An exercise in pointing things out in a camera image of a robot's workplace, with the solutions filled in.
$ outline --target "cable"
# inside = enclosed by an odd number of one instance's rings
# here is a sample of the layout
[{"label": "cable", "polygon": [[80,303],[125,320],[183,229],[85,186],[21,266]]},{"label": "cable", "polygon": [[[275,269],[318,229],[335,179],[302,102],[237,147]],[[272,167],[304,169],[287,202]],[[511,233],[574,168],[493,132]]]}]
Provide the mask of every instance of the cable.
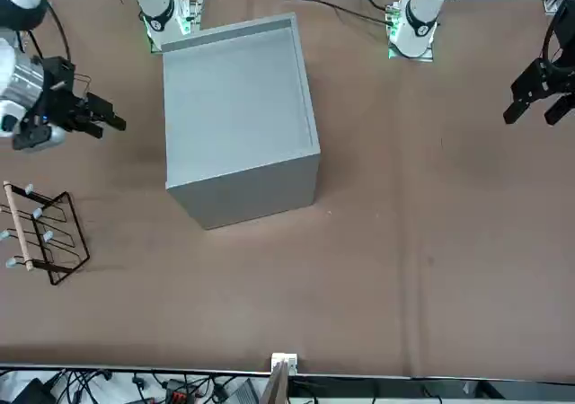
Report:
[{"label": "cable", "polygon": [[34,44],[34,48],[36,48],[36,54],[38,54],[38,57],[40,57],[40,60],[43,60],[44,55],[42,54],[42,50],[40,49],[40,45],[38,45],[38,41],[34,37],[34,33],[32,33],[30,30],[28,30],[27,32],[28,32],[28,36],[30,36],[32,43]]},{"label": "cable", "polygon": [[183,374],[183,382],[186,385],[186,402],[188,402],[188,397],[190,396],[190,390],[188,389],[188,375],[186,373]]},{"label": "cable", "polygon": [[57,29],[60,33],[60,36],[62,37],[64,48],[66,49],[66,59],[71,63],[72,56],[70,55],[70,46],[68,45],[68,38],[66,37],[66,33],[64,32],[64,27],[62,27],[62,22],[60,22],[60,19],[58,18],[56,11],[54,10],[54,8],[52,7],[52,5],[49,3],[48,0],[40,0],[40,4],[42,3],[48,6],[48,10],[52,14],[52,18],[54,18],[54,22],[56,23]]},{"label": "cable", "polygon": [[140,394],[140,399],[142,400],[143,403],[146,403],[146,399],[144,398],[144,394],[142,393],[142,390],[140,389],[139,385],[136,385],[136,389],[137,389],[137,393]]},{"label": "cable", "polygon": [[235,379],[237,379],[237,377],[236,377],[236,376],[232,376],[232,377],[230,377],[229,379],[227,379],[225,382],[223,382],[222,384],[217,384],[216,381],[214,380],[214,381],[213,381],[213,382],[214,382],[214,390],[212,391],[211,395],[209,396],[209,398],[208,398],[208,400],[207,400],[206,402],[213,401],[215,404],[219,404],[220,402],[224,402],[224,400],[220,400],[220,399],[217,399],[217,400],[216,400],[216,397],[217,397],[216,391],[217,391],[218,389],[220,389],[221,391],[226,391],[226,386],[227,386],[231,381],[233,381],[233,380],[235,380]]},{"label": "cable", "polygon": [[[75,382],[77,382],[77,379],[74,379],[73,381],[70,382],[70,379],[72,377],[72,374],[74,372],[69,372],[67,381],[66,381],[66,387],[64,388],[64,390],[60,393],[60,395],[58,396],[57,400],[56,400],[56,404],[59,404],[59,402],[64,398],[64,394],[66,394],[67,400],[68,402],[72,402],[70,400],[70,386],[72,386]],[[102,370],[98,370],[94,373],[92,373],[92,375],[90,377],[88,377],[86,380],[88,382],[90,382],[94,377],[96,377],[97,375],[100,375],[102,373]]]},{"label": "cable", "polygon": [[307,386],[304,386],[304,384],[301,384],[301,382],[298,382],[297,380],[294,380],[293,383],[295,386],[297,386],[302,391],[306,391],[314,400],[314,404],[319,404],[319,400],[317,399],[314,392],[310,388],[308,388]]},{"label": "cable", "polygon": [[93,397],[92,395],[92,390],[90,389],[90,381],[88,381],[85,377],[85,373],[80,373],[80,375],[78,376],[78,374],[75,374],[76,379],[78,379],[79,377],[79,382],[82,384],[82,381],[84,381],[84,384],[82,386],[82,391],[85,389],[88,392],[88,395],[90,395],[90,399],[92,400],[93,404],[98,404],[98,401],[96,400],[96,398]]},{"label": "cable", "polygon": [[20,32],[16,32],[16,39],[18,39],[18,49],[20,52],[24,53],[24,46],[22,44],[22,37],[20,36]]},{"label": "cable", "polygon": [[368,0],[368,2],[371,3],[371,5],[374,6],[376,9],[379,9],[380,11],[383,11],[383,12],[386,11],[384,6],[380,6],[379,4],[374,2],[374,0]]},{"label": "cable", "polygon": [[421,391],[423,392],[423,395],[427,398],[435,398],[436,400],[439,400],[439,404],[443,404],[443,400],[441,399],[441,397],[439,395],[431,395],[431,393],[429,393],[428,388],[425,384],[421,385]]},{"label": "cable", "polygon": [[388,26],[390,26],[390,27],[393,27],[393,26],[394,26],[394,24],[393,24],[391,21],[379,20],[379,19],[377,19],[377,18],[364,15],[363,13],[353,12],[353,11],[351,11],[350,9],[346,9],[345,7],[337,6],[336,4],[328,3],[328,2],[325,2],[325,1],[323,1],[323,0],[307,0],[307,1],[308,1],[308,2],[315,2],[315,3],[319,3],[319,4],[325,4],[326,6],[330,6],[330,7],[334,8],[334,9],[336,9],[336,10],[340,10],[340,11],[343,11],[343,12],[345,12],[345,13],[350,13],[350,14],[352,14],[352,15],[355,15],[355,16],[359,17],[359,18],[363,18],[364,20],[368,20],[368,21],[371,21],[371,22],[377,22],[377,23],[379,23],[379,24],[388,25]]},{"label": "cable", "polygon": [[160,382],[160,379],[158,379],[158,376],[155,375],[155,373],[152,373],[152,376],[154,377],[154,380],[156,380],[158,382],[158,384],[162,387],[162,389],[165,389],[165,385]]}]

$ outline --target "metal rack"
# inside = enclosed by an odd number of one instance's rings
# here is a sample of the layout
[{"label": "metal rack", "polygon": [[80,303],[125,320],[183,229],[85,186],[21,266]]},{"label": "metal rack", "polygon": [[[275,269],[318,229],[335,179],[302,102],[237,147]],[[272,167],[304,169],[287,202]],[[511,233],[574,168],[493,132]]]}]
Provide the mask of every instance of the metal rack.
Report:
[{"label": "metal rack", "polygon": [[[52,285],[59,285],[90,259],[72,198],[67,191],[55,198],[48,198],[33,191],[32,185],[22,189],[5,181],[4,192],[8,205],[0,204],[0,208],[2,213],[12,216],[13,228],[3,230],[0,240],[18,240],[22,253],[6,261],[8,268],[24,266],[28,271],[42,269],[48,273]],[[18,209],[15,195],[37,207],[31,213]]]}]

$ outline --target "brown table surface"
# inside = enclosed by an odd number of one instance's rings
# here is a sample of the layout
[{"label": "brown table surface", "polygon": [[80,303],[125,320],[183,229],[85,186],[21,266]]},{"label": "brown table surface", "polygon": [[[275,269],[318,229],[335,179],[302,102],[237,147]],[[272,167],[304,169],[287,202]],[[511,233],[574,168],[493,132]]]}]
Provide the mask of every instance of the brown table surface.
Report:
[{"label": "brown table surface", "polygon": [[[259,371],[282,351],[305,372],[572,378],[575,120],[502,120],[540,2],[446,3],[422,64],[326,6],[209,0],[208,26],[296,12],[322,146],[313,206],[210,232],[164,190],[162,60],[135,0],[53,2],[128,131],[0,146],[4,180],[73,193],[93,252],[60,287],[0,272],[0,360]],[[62,53],[50,19],[39,40]]]}]

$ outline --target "black cable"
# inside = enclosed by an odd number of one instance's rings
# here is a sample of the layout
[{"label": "black cable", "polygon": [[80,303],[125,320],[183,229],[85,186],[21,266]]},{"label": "black cable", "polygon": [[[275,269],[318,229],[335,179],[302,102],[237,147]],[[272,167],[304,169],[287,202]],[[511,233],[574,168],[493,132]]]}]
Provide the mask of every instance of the black cable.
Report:
[{"label": "black cable", "polygon": [[20,52],[24,53],[24,46],[22,44],[22,37],[20,36],[20,32],[16,32],[16,39],[18,39],[18,49]]},{"label": "black cable", "polygon": [[186,402],[188,402],[188,397],[190,396],[190,390],[188,389],[188,375],[186,373],[183,374],[183,382],[186,385]]},{"label": "black cable", "polygon": [[86,391],[88,392],[88,395],[90,395],[90,399],[92,400],[93,404],[98,404],[98,401],[92,395],[92,390],[90,389],[90,381],[86,380],[86,374],[80,373],[80,378],[82,379],[80,382],[84,381],[83,390],[86,389]]},{"label": "black cable", "polygon": [[380,6],[379,4],[377,4],[376,2],[374,2],[374,0],[368,0],[369,3],[371,3],[372,6],[374,6],[376,9],[379,9],[380,11],[384,11],[385,12],[385,6]]},{"label": "black cable", "polygon": [[60,36],[62,37],[64,48],[66,49],[66,59],[71,63],[72,56],[70,55],[70,46],[68,45],[68,38],[66,37],[66,33],[64,32],[64,27],[62,27],[62,22],[60,22],[60,19],[58,18],[56,11],[54,10],[54,8],[52,7],[52,5],[49,3],[48,0],[40,0],[40,4],[42,3],[48,6],[48,10],[52,14],[52,18],[54,18],[54,22],[56,23],[57,29],[60,33]]},{"label": "black cable", "polygon": [[162,389],[165,389],[165,385],[162,382],[160,382],[160,379],[158,379],[158,376],[155,375],[155,373],[152,373],[152,376],[154,377],[154,380],[156,380],[158,382],[158,384],[160,386],[162,386]]},{"label": "black cable", "polygon": [[[57,398],[57,400],[56,400],[56,404],[59,404],[59,402],[64,398],[64,394],[67,395],[68,402],[71,402],[71,400],[70,400],[70,386],[72,386],[72,385],[76,382],[76,379],[74,379],[73,381],[70,382],[70,378],[72,377],[72,374],[73,374],[73,373],[74,373],[74,372],[69,372],[68,379],[67,379],[67,382],[66,382],[66,387],[64,388],[64,390],[63,390],[63,391],[60,393],[60,395],[58,396],[58,398]],[[101,374],[101,373],[102,373],[102,371],[101,371],[101,370],[98,370],[98,371],[96,371],[95,373],[92,373],[92,375],[91,375],[89,378],[87,378],[86,380],[89,382],[89,381],[91,381],[95,376],[97,376],[97,375],[99,375],[99,374]]]},{"label": "black cable", "polygon": [[237,379],[237,377],[236,377],[236,376],[232,376],[232,377],[230,377],[229,379],[227,379],[225,382],[223,382],[222,384],[217,384],[216,381],[214,380],[214,381],[213,381],[213,382],[214,382],[214,390],[212,391],[212,394],[209,396],[208,401],[206,401],[206,402],[213,401],[215,404],[219,404],[220,402],[223,402],[223,401],[220,401],[220,400],[216,400],[216,396],[217,396],[217,395],[216,395],[216,387],[222,389],[223,391],[226,391],[226,386],[227,386],[231,381],[233,381],[233,380],[235,380],[235,379]]},{"label": "black cable", "polygon": [[137,389],[137,393],[140,394],[140,399],[142,400],[142,402],[146,403],[146,399],[144,398],[144,394],[142,393],[142,390],[140,389],[139,384],[136,385],[136,389]]},{"label": "black cable", "polygon": [[379,19],[374,18],[372,16],[364,15],[363,13],[353,12],[350,9],[346,9],[345,7],[337,6],[336,4],[333,4],[333,3],[324,2],[323,0],[306,0],[306,1],[315,2],[315,3],[319,3],[319,4],[325,4],[326,6],[330,6],[336,10],[343,11],[345,13],[350,13],[352,15],[356,15],[359,18],[363,18],[364,20],[368,20],[371,22],[377,22],[379,24],[388,25],[390,27],[394,26],[394,24],[391,21],[379,20]]},{"label": "black cable", "polygon": [[423,395],[425,397],[435,398],[436,400],[439,400],[439,404],[443,404],[443,400],[441,399],[441,397],[439,395],[431,395],[431,393],[429,393],[429,390],[425,384],[421,385],[421,391],[423,392]]},{"label": "black cable", "polygon": [[38,45],[38,41],[34,37],[34,33],[32,33],[31,31],[28,31],[28,36],[30,36],[31,41],[34,44],[34,48],[36,48],[36,54],[38,54],[38,57],[40,57],[40,60],[43,60],[44,54],[42,54],[42,50],[40,49],[40,45]]},{"label": "black cable", "polygon": [[66,380],[66,388],[62,391],[62,395],[64,395],[64,392],[66,393],[68,404],[72,404],[72,400],[70,399],[70,386],[72,385],[72,383],[70,382],[70,379],[72,379],[72,373],[68,375],[68,378]]},{"label": "black cable", "polygon": [[317,397],[315,396],[314,392],[308,388],[307,386],[305,386],[304,384],[302,384],[301,382],[298,382],[297,380],[293,381],[294,385],[297,386],[299,389],[301,389],[302,391],[306,391],[307,394],[309,396],[312,397],[312,399],[314,400],[314,404],[319,404],[319,400],[317,399]]}]

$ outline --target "white peg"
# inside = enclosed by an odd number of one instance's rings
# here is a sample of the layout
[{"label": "white peg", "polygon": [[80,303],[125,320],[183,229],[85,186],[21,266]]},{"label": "white peg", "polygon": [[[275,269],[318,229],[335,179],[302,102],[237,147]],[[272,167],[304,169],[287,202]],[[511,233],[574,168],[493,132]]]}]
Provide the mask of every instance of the white peg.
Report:
[{"label": "white peg", "polygon": [[52,231],[47,231],[46,233],[44,233],[44,235],[42,235],[42,238],[44,239],[44,242],[48,242],[52,238],[54,238],[54,233]]}]

